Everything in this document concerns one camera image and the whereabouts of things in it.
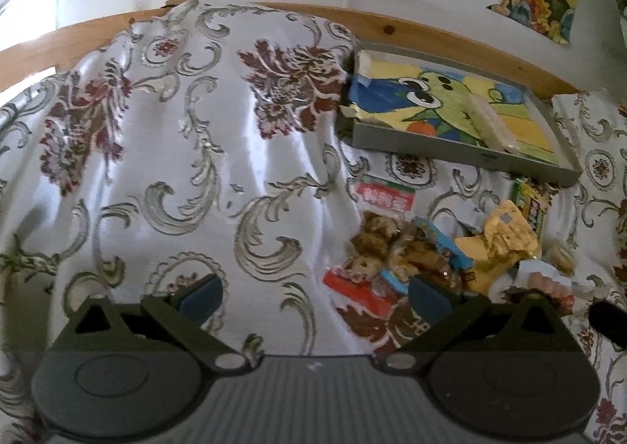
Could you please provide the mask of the grey tray with painting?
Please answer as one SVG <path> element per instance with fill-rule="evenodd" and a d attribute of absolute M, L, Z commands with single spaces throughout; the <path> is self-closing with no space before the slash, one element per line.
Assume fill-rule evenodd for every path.
<path fill-rule="evenodd" d="M 471 94 L 492 105 L 515 134 L 519 154 L 487 147 L 467 113 Z M 528 87 L 421 51 L 361 43 L 341 113 L 360 149 L 422 155 L 563 187 L 582 173 L 551 109 Z"/>

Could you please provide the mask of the blue rimmed fried snack bag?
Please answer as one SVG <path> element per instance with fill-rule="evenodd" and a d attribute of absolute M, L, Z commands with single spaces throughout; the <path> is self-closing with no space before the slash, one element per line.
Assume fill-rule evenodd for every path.
<path fill-rule="evenodd" d="M 472 267 L 433 222 L 366 210 L 350 239 L 349 258 L 330 268 L 322 284 L 346 324 L 382 324 L 408 305 L 414 279 L 460 293 Z"/>

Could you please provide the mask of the white rice cracker bar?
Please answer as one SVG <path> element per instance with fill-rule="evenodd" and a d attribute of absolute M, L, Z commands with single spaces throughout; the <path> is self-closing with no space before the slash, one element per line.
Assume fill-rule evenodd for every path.
<path fill-rule="evenodd" d="M 509 154 L 520 153 L 515 134 L 507 128 L 503 119 L 487 100 L 471 94 L 467 113 L 480 138 L 489 149 Z"/>

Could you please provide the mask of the gold foil snack pouch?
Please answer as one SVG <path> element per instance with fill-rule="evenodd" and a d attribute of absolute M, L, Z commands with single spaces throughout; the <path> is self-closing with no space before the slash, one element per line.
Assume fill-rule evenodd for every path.
<path fill-rule="evenodd" d="M 454 242 L 473 261 L 472 267 L 463 269 L 464 285 L 483 295 L 519 261 L 536 258 L 541 252 L 537 234 L 510 200 L 493 209 L 482 233 Z"/>

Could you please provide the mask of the floral white bed cover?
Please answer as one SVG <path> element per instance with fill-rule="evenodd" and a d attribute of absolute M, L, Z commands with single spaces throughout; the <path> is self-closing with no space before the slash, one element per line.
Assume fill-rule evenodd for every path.
<path fill-rule="evenodd" d="M 528 87 L 582 169 L 571 187 L 354 146 L 361 43 L 407 48 Z M 1 79 L 65 68 L 1 109 L 1 438 L 6 443 L 621 443 L 626 343 L 588 319 L 626 311 L 626 107 L 459 36 L 315 5 L 186 0 L 72 27 L 1 58 Z M 369 208 L 362 176 L 409 186 Z M 427 332 L 408 305 L 349 326 L 322 276 L 366 210 L 484 231 L 516 179 L 551 199 L 541 252 L 576 257 L 593 301 L 560 317 L 509 303 L 519 261 L 463 351 L 415 373 L 382 355 Z M 140 302 L 209 274 L 202 325 L 249 360 L 216 373 L 149 337 Z"/>

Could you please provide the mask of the red label braised egg pack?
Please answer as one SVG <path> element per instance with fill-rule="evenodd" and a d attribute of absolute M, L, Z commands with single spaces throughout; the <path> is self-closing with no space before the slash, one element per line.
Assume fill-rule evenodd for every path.
<path fill-rule="evenodd" d="M 357 195 L 369 208 L 390 210 L 392 213 L 409 213 L 415 201 L 415 190 L 376 176 L 362 176 Z"/>

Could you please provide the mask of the round pastry in clear wrap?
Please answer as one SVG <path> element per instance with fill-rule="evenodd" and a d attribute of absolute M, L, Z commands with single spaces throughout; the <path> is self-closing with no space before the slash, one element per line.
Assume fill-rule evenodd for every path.
<path fill-rule="evenodd" d="M 554 241 L 545 254 L 548 264 L 555 267 L 561 274 L 572 277 L 576 270 L 574 252 L 561 241 Z"/>

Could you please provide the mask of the yellow green snack packet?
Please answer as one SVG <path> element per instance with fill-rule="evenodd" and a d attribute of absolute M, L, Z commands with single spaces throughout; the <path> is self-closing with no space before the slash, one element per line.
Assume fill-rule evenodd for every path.
<path fill-rule="evenodd" d="M 542 246 L 551 199 L 530 181 L 516 179 L 511 186 L 510 200 L 515 203 Z"/>

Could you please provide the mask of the sausage pack blue white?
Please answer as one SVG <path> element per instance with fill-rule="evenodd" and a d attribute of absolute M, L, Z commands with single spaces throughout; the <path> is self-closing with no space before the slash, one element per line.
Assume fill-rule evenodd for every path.
<path fill-rule="evenodd" d="M 573 312 L 578 300 L 593 301 L 596 287 L 592 282 L 575 282 L 553 265 L 540 259 L 522 260 L 515 271 L 513 285 L 504 291 L 509 303 L 518 303 L 526 295 L 540 295 L 560 317 Z"/>

